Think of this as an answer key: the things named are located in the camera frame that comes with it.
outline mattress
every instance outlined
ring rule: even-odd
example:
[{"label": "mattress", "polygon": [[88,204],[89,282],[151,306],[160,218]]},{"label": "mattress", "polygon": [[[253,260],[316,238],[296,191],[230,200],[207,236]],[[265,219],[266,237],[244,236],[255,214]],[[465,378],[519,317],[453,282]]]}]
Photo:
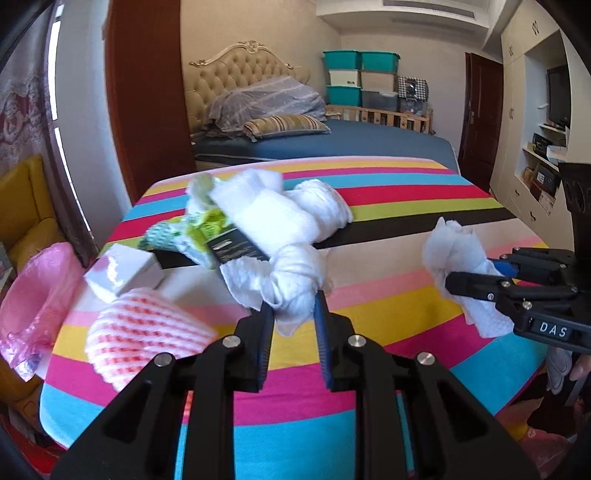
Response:
[{"label": "mattress", "polygon": [[193,145],[193,154],[198,161],[224,165],[338,155],[429,158],[458,173],[452,146],[443,138],[363,122],[328,120],[326,125],[331,134],[258,142],[246,137],[202,138]]}]

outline tufted beige headboard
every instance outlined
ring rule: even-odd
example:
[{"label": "tufted beige headboard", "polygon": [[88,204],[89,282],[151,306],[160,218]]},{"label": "tufted beige headboard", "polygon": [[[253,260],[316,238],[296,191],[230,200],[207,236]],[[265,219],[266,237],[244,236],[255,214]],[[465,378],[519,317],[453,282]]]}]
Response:
[{"label": "tufted beige headboard", "polygon": [[209,60],[190,62],[184,69],[185,102],[191,133],[203,126],[205,110],[218,95],[262,79],[289,75],[308,83],[310,71],[283,63],[259,42],[249,40],[225,48]]}]

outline black label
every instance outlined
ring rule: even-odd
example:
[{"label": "black label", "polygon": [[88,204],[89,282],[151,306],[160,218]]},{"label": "black label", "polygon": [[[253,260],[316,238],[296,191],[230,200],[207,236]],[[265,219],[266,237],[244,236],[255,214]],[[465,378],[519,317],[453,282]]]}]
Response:
[{"label": "black label", "polygon": [[207,242],[207,246],[213,256],[222,264],[240,257],[269,260],[269,257],[261,252],[238,228],[233,228],[212,238]]},{"label": "black label", "polygon": [[573,333],[573,329],[571,328],[561,327],[560,325],[543,322],[542,320],[534,320],[534,323],[531,326],[531,331],[558,340],[568,340]]}]

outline gray comforter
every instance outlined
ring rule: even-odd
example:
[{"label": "gray comforter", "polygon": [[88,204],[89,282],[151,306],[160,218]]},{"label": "gray comforter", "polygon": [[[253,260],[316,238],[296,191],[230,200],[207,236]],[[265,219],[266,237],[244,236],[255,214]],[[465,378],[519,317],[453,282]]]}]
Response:
[{"label": "gray comforter", "polygon": [[320,94],[292,77],[272,77],[236,88],[215,98],[207,107],[205,128],[240,134],[249,120],[273,115],[303,114],[326,120]]}]

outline striped blanket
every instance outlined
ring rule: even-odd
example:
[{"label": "striped blanket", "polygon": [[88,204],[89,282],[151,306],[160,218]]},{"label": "striped blanket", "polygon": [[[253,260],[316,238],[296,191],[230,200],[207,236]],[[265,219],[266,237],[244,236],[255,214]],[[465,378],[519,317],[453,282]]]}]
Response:
[{"label": "striped blanket", "polygon": [[[283,172],[285,188],[319,178],[351,206],[354,222],[316,245],[329,248],[333,312],[352,319],[358,333],[389,352],[434,353],[486,406],[497,413],[527,384],[545,356],[542,345],[507,335],[482,339],[459,306],[442,299],[421,266],[421,247],[437,219],[473,225],[486,252],[498,257],[540,240],[486,193],[431,160],[323,157],[257,164]],[[227,179],[243,169],[214,175]],[[189,177],[155,184],[127,214],[112,242],[134,246],[154,223],[182,215]],[[170,268],[163,295],[213,326],[233,331],[246,315],[216,271]],[[84,353],[86,332],[104,308],[84,290],[63,326],[41,396],[41,422],[69,446],[115,396]],[[323,384],[314,327],[291,338],[274,335],[269,375],[261,393],[235,398],[238,479],[353,478],[354,396]],[[181,433],[184,446],[186,426]],[[176,478],[180,479],[180,468]]]}]

